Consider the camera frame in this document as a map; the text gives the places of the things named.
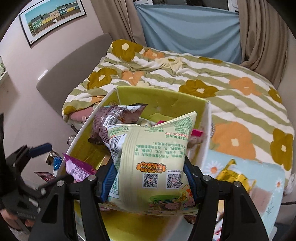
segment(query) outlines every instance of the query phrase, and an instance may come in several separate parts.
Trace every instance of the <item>beige curtain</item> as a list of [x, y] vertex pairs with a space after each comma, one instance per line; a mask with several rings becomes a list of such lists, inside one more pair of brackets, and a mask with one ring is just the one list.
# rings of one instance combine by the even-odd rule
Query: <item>beige curtain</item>
[[278, 88], [286, 64], [288, 27], [266, 0], [238, 0], [242, 64]]
[[126, 39], [146, 46], [146, 41], [132, 0], [91, 0], [104, 33], [113, 40]]

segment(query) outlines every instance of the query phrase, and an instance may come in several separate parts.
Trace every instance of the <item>daisy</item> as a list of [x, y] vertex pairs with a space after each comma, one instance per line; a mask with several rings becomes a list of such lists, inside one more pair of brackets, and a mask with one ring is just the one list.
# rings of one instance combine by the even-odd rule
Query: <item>daisy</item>
[[211, 163], [207, 163], [204, 169], [204, 174], [208, 174], [213, 178], [216, 178], [218, 174], [221, 172], [223, 166], [217, 161], [211, 161]]
[[283, 180], [278, 178], [276, 181], [275, 187], [276, 187], [276, 191], [280, 192], [283, 187]]

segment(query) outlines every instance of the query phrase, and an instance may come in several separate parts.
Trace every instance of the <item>purple snack bag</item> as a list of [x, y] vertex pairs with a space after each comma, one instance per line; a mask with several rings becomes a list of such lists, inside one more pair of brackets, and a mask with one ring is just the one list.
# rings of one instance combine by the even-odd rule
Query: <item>purple snack bag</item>
[[89, 142], [98, 145], [105, 144], [109, 148], [107, 126], [136, 123], [146, 106], [146, 104], [134, 104], [99, 108], [94, 116]]
[[66, 160], [66, 172], [74, 177], [74, 182], [81, 182], [90, 175], [95, 175], [97, 170], [86, 162], [64, 154]]

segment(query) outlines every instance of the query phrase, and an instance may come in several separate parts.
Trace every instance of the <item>blue cloth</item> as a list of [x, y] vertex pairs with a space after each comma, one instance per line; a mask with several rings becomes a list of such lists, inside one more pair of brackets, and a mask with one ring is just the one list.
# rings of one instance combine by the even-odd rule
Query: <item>blue cloth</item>
[[181, 5], [135, 7], [148, 47], [241, 63], [237, 13]]
[[208, 174], [216, 178], [231, 159], [235, 160], [235, 168], [237, 170], [244, 174], [249, 180], [256, 180], [256, 187], [271, 193], [269, 204], [264, 214], [261, 215], [269, 235], [281, 206], [285, 185], [285, 173], [279, 165], [250, 161], [214, 150], [208, 151], [206, 161], [202, 164], [201, 171], [203, 174]]

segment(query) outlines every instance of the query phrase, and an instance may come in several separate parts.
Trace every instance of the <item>sky in picture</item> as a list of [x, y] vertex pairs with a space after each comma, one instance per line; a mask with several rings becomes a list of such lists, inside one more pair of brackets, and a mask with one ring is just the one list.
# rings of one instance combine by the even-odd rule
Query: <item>sky in picture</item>
[[64, 4], [76, 2], [75, 0], [50, 0], [42, 5], [32, 9], [30, 12], [25, 14], [26, 20], [29, 23], [33, 18], [37, 17], [38, 15], [44, 15], [48, 12], [52, 12], [57, 8], [57, 6], [61, 6]]

